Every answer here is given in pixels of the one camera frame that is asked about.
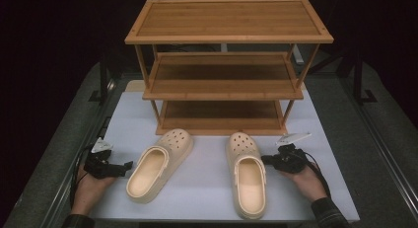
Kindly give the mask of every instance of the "cable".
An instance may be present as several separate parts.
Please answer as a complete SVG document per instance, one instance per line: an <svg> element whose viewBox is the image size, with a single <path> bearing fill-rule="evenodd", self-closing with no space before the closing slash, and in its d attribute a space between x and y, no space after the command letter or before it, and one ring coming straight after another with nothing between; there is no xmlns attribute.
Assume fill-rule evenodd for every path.
<svg viewBox="0 0 418 228"><path fill-rule="evenodd" d="M87 174L84 175L79 181L77 181L81 159L83 158L83 155L86 151L92 150L93 146L94 144L88 145L85 148L83 148L81 151L79 151L77 154L76 163L74 164L74 168L73 168L73 177L71 178L71 188L70 188L70 206L71 207L73 207L73 204L74 204L74 197L76 194L77 185L87 175Z"/></svg>
<svg viewBox="0 0 418 228"><path fill-rule="evenodd" d="M329 189L329 185L328 182L326 181L325 177L323 176L322 172L320 171L320 167L319 164L316 162L316 159L310 155L309 153L304 152L306 155L310 156L313 160L314 163L316 164L316 167L313 165L312 162L310 162L309 160L300 157L299 155L292 153L292 152L288 152L289 155L292 155L294 157L297 157L299 159L301 159L307 166L309 166L311 168L311 170L313 170L313 172L316 174L317 178L320 180L320 182L323 185L323 188L325 189L326 195L329 196L329 198L331 198L331 191Z"/></svg>

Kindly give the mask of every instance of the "clog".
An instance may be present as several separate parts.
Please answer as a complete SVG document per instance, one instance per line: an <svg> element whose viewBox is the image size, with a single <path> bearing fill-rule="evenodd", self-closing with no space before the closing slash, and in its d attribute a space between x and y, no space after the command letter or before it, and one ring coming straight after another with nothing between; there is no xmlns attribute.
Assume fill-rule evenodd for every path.
<svg viewBox="0 0 418 228"><path fill-rule="evenodd" d="M231 135L226 146L233 182L234 206L245 219L258 219L265 211L265 168L255 141L245 133Z"/></svg>
<svg viewBox="0 0 418 228"><path fill-rule="evenodd" d="M180 128L165 133L146 149L126 185L131 199L140 203L153 200L193 148L190 134Z"/></svg>

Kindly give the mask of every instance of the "wooden shelf board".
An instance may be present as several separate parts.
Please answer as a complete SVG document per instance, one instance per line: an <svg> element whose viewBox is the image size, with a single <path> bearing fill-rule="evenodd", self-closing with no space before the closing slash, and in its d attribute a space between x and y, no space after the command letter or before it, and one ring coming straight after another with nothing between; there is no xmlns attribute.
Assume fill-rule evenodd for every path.
<svg viewBox="0 0 418 228"><path fill-rule="evenodd" d="M331 43L308 0L148 0L128 44Z"/></svg>
<svg viewBox="0 0 418 228"><path fill-rule="evenodd" d="M286 52L159 53L144 100L301 100Z"/></svg>
<svg viewBox="0 0 418 228"><path fill-rule="evenodd" d="M287 133L279 101L165 101L160 118L157 134L174 128L201 135Z"/></svg>

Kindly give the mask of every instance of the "white table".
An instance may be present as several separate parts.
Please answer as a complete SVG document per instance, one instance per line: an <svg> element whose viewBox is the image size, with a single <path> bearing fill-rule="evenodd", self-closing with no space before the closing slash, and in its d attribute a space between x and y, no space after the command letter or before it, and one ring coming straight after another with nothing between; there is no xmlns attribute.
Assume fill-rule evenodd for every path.
<svg viewBox="0 0 418 228"><path fill-rule="evenodd" d="M311 137L295 143L315 157L329 183L332 199L349 221L359 220L356 207L328 144L313 102L307 90L305 99L295 101L287 121L289 133L310 132ZM142 92L124 92L109 123L104 140L113 144L112 164L134 161L134 168L119 178L92 212L96 219L127 221L242 221L233 204L230 172L225 145L228 136L193 136L194 147L158 196L141 204L129 199L126 184L141 153L153 145L157 123L149 102ZM277 153L275 142L280 136L253 136L261 155ZM301 222L314 220L310 204L288 179L266 166L267 207L259 220Z"/></svg>

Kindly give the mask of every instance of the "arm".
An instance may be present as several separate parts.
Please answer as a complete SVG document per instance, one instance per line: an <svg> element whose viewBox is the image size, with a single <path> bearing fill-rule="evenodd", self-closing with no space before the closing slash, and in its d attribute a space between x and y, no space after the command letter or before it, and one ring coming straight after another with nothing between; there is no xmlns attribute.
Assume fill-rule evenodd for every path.
<svg viewBox="0 0 418 228"><path fill-rule="evenodd" d="M65 219L62 228L93 228L95 221L89 217L90 211L105 194L105 190L116 178L96 179L80 167L79 183L74 197L70 215Z"/></svg>
<svg viewBox="0 0 418 228"><path fill-rule="evenodd" d="M293 181L302 195L312 203L311 208L320 228L351 227L331 198L326 195L322 183L311 168L306 166L297 174L280 173Z"/></svg>

